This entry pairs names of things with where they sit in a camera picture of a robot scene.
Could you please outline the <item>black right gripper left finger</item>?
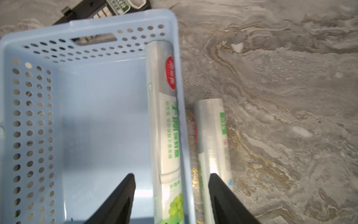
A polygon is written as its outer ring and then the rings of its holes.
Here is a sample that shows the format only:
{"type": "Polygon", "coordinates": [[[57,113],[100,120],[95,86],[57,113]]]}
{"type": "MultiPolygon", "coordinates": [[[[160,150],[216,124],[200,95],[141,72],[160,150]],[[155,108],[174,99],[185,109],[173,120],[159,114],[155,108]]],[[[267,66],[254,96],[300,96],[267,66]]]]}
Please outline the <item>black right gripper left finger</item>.
{"type": "Polygon", "coordinates": [[[87,224],[128,224],[136,189],[135,176],[129,173],[87,224]]]}

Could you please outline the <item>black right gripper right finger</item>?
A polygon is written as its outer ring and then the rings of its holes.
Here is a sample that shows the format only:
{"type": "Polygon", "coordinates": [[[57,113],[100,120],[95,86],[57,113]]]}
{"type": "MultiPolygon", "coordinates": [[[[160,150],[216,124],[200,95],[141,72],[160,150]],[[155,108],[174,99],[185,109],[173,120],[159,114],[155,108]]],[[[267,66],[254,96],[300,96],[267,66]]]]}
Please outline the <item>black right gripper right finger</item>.
{"type": "Polygon", "coordinates": [[[208,188],[216,224],[260,224],[216,173],[208,188]]]}

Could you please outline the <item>green label plastic wrap roll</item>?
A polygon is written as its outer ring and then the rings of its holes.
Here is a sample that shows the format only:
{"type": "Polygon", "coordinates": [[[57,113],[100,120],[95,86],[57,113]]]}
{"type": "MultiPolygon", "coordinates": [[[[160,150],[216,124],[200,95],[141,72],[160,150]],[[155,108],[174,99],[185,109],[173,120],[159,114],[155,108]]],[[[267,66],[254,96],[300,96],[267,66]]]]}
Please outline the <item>green label plastic wrap roll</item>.
{"type": "Polygon", "coordinates": [[[233,189],[223,100],[216,98],[195,102],[194,118],[205,222],[213,224],[208,188],[210,174],[216,173],[229,189],[233,189]]]}

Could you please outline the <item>light blue perforated plastic basket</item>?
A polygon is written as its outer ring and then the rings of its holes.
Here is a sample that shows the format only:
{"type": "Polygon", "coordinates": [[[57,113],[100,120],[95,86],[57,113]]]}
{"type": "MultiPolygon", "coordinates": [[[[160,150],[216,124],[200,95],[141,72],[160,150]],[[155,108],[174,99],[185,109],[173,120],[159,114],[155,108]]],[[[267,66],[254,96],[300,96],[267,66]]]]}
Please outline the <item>light blue perforated plastic basket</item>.
{"type": "Polygon", "coordinates": [[[196,222],[178,20],[152,9],[1,39],[1,223],[84,223],[129,173],[130,222],[153,222],[145,47],[156,40],[174,50],[184,221],[196,222]]]}

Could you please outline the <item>red label plastic wrap roll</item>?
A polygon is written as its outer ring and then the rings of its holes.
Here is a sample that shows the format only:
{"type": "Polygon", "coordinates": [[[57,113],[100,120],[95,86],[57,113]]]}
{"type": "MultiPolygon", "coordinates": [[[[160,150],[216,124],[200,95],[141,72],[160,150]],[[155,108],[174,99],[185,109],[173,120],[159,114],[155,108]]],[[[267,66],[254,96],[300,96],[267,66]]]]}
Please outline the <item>red label plastic wrap roll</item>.
{"type": "Polygon", "coordinates": [[[184,203],[173,47],[153,41],[146,47],[146,78],[153,177],[154,222],[183,224],[184,203]]]}

